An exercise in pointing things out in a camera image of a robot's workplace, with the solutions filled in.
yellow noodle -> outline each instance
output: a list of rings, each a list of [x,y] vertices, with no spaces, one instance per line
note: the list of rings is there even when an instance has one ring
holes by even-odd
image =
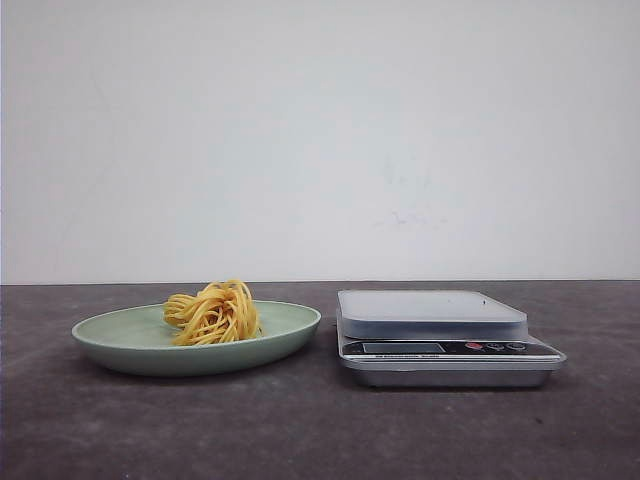
[[[262,334],[258,310],[241,280],[210,283],[195,297],[171,295],[164,303],[164,321],[180,329],[175,345],[235,342]]]

scale platform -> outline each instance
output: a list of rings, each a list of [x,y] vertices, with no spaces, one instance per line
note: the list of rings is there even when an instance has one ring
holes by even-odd
[[[365,385],[535,387],[566,361],[478,292],[345,290],[337,313],[340,359]]]

dark countertop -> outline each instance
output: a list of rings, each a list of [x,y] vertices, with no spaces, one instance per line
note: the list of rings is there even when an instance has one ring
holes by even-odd
[[[2,478],[640,478],[640,281],[254,283],[323,319],[292,356],[218,376],[111,372],[70,335],[198,286],[3,287]],[[360,387],[337,359],[343,288],[478,290],[569,363],[541,389]]]

white wall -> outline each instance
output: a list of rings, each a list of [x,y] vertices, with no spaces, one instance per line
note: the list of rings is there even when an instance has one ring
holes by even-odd
[[[640,2],[4,2],[5,283],[640,278]]]

plate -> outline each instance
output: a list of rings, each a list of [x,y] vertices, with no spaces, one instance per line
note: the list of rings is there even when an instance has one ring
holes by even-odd
[[[196,346],[171,344],[176,329],[163,320],[162,305],[104,313],[71,330],[94,362],[125,373],[151,376],[209,375],[278,360],[307,343],[320,312],[293,303],[254,300],[265,335]]]

